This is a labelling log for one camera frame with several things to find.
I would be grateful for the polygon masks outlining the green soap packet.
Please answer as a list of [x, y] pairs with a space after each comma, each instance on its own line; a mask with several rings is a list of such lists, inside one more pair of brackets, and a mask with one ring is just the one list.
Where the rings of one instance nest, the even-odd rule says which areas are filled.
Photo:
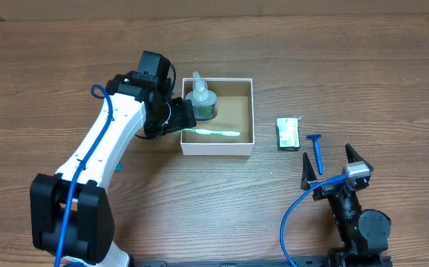
[[298, 151], [301, 148], [299, 122], [300, 117], [281, 117], [276, 119], [278, 149], [281, 151]]

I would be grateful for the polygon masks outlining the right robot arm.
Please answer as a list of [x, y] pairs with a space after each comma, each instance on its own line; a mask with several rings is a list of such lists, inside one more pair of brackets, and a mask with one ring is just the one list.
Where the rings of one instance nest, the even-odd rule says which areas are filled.
[[318, 184], [310, 159], [303, 154], [301, 189], [312, 190], [315, 201], [326, 199], [341, 238], [342, 246], [332, 248], [325, 257], [310, 257], [318, 266], [392, 266], [388, 250], [391, 219], [375, 209], [363, 209], [356, 193], [369, 185], [373, 166], [361, 157], [350, 144], [345, 145], [348, 163], [342, 174], [347, 178], [337, 185]]

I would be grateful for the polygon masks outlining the green toothbrush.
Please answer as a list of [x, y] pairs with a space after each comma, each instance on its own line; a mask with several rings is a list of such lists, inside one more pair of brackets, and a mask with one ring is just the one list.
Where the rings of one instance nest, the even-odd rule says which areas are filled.
[[238, 131], [212, 131], [208, 129], [185, 128], [181, 131], [191, 132], [200, 135], [219, 135], [219, 136], [240, 136]]

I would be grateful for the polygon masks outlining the teal toothpaste tube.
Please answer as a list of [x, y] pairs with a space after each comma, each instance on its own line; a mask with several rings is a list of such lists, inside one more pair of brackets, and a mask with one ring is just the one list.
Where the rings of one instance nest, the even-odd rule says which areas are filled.
[[122, 170], [122, 166], [120, 164], [120, 162], [117, 163], [115, 171], [121, 171]]

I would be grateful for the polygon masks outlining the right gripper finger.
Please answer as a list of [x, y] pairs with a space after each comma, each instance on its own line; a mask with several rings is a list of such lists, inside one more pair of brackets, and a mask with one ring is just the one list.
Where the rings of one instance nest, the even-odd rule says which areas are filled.
[[345, 151], [349, 163], [363, 162], [370, 169], [370, 171], [373, 171], [373, 166], [362, 156], [360, 156], [350, 143], [345, 145]]
[[303, 153], [301, 189], [307, 191], [318, 183], [314, 169], [310, 162], [307, 152]]

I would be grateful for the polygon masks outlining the clear soap pump bottle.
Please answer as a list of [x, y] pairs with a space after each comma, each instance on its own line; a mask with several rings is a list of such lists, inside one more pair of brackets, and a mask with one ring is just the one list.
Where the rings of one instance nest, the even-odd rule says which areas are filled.
[[191, 100], [195, 119], [200, 121], [214, 119], [217, 95], [209, 90], [207, 82], [197, 71], [192, 73], [192, 77], [192, 92], [189, 92], [186, 98]]

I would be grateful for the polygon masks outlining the blue disposable razor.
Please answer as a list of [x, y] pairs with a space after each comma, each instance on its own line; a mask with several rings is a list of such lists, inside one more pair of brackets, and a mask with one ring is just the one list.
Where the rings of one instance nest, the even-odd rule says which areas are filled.
[[320, 150], [320, 146], [319, 146], [319, 139], [321, 138], [321, 135], [320, 134], [310, 134], [310, 135], [307, 135], [306, 138], [311, 140], [313, 143], [318, 173], [320, 175], [323, 175], [324, 174], [324, 166], [323, 166], [323, 162], [322, 162], [322, 158], [321, 158], [321, 150]]

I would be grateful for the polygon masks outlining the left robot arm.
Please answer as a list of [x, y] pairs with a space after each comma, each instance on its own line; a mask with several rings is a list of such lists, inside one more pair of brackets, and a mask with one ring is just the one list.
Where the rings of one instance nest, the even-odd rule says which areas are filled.
[[154, 140], [196, 125], [192, 103], [172, 96], [175, 81], [166, 57], [144, 51], [136, 70], [92, 86], [103, 103], [91, 129], [55, 174], [37, 174], [30, 185], [33, 245], [55, 266], [64, 258], [70, 266], [134, 266], [114, 241], [108, 187], [139, 129]]

